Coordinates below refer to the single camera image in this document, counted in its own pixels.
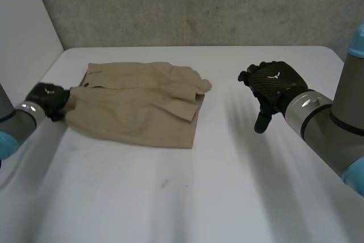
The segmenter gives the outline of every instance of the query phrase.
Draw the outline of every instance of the concrete wall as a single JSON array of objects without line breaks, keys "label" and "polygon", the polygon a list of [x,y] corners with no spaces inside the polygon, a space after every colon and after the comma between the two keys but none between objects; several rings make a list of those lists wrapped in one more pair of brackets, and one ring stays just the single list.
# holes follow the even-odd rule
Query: concrete wall
[{"label": "concrete wall", "polygon": [[322,45],[340,57],[364,0],[43,0],[65,49]]}]

